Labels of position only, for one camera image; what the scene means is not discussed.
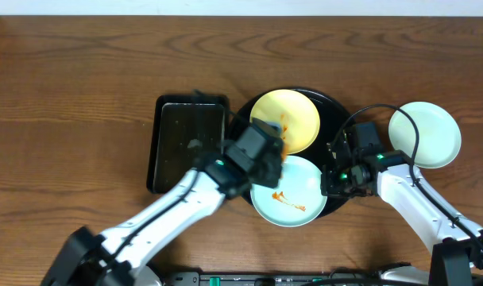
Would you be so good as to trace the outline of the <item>orange green scrub sponge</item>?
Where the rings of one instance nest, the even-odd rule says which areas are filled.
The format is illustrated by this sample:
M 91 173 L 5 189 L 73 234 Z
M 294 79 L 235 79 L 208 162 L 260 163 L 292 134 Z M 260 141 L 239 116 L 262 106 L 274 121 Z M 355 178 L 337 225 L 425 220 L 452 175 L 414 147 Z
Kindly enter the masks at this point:
M 286 160 L 287 155 L 288 155 L 288 145 L 284 141 L 283 142 L 283 146 L 282 146 L 282 150 L 280 152 L 280 157 L 281 157 L 282 161 L 285 161 Z

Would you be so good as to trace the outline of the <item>mint green plate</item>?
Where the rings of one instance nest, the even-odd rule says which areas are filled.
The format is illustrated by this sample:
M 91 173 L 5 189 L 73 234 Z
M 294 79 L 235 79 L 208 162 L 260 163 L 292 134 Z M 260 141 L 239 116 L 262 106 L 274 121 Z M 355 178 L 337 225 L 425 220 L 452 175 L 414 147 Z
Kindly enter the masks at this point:
M 286 158 L 278 187 L 254 184 L 250 198 L 262 218 L 282 227 L 308 224 L 327 204 L 327 197 L 321 193 L 321 171 L 297 156 Z
M 454 118 L 442 107 L 430 102 L 410 102 L 401 108 L 409 114 L 419 131 L 415 165 L 421 168 L 441 168 L 459 154 L 462 135 Z M 412 155 L 415 130 L 408 118 L 396 111 L 388 124 L 392 147 Z

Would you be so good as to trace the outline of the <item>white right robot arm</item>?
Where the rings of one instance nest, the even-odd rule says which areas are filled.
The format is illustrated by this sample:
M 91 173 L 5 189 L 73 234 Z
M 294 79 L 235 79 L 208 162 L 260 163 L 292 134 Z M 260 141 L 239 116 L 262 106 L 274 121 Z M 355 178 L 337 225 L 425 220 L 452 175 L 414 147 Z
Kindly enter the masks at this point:
M 401 151 L 337 157 L 323 166 L 330 199 L 374 195 L 393 207 L 431 252 L 429 271 L 410 265 L 380 272 L 382 280 L 428 285 L 483 285 L 483 227 L 452 207 Z

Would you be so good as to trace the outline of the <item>yellow plate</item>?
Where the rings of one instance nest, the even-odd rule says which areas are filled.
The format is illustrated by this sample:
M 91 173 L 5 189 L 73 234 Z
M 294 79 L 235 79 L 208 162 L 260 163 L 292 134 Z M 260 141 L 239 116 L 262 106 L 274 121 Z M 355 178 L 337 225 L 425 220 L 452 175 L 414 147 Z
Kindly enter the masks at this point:
M 320 117 L 315 104 L 302 93 L 279 89 L 262 95 L 250 111 L 249 118 L 276 123 L 281 128 L 287 154 L 309 147 L 320 130 Z

